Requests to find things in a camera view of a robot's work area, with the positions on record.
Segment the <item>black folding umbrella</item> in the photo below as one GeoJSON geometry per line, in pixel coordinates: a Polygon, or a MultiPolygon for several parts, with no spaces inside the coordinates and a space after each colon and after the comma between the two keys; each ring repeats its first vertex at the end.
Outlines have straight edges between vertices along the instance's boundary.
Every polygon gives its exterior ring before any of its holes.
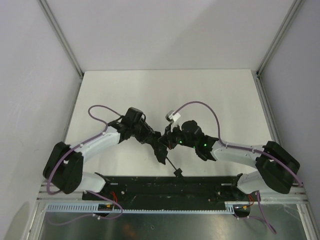
{"type": "Polygon", "coordinates": [[[168,150],[172,149],[172,145],[167,133],[161,134],[159,131],[152,131],[147,137],[146,142],[151,145],[154,155],[159,163],[165,165],[166,161],[168,161],[174,169],[173,174],[178,178],[183,177],[183,171],[181,168],[177,168],[168,158],[168,150]]]}

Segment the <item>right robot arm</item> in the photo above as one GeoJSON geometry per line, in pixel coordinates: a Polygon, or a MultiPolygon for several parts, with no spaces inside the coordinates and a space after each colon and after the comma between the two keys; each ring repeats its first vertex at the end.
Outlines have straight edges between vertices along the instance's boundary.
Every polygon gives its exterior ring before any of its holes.
{"type": "Polygon", "coordinates": [[[194,120],[182,126],[165,128],[161,142],[168,148],[177,145],[193,148],[203,161],[232,162],[255,169],[251,173],[240,173],[234,179],[232,188],[238,194],[272,190],[288,194],[300,169],[300,163],[277,142],[265,145],[235,145],[222,143],[217,137],[203,133],[194,120]]]}

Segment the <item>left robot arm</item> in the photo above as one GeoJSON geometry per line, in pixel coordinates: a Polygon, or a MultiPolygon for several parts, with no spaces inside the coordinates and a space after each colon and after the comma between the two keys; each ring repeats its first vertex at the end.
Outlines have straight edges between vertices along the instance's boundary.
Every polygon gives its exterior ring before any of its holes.
{"type": "Polygon", "coordinates": [[[153,130],[146,122],[144,113],[130,107],[125,115],[106,123],[102,132],[75,144],[57,143],[44,167],[43,176],[59,192],[70,194],[74,191],[99,193],[107,179],[99,173],[84,172],[84,163],[104,151],[134,137],[141,144],[152,147],[156,159],[165,163],[167,148],[159,142],[161,133],[153,130]]]}

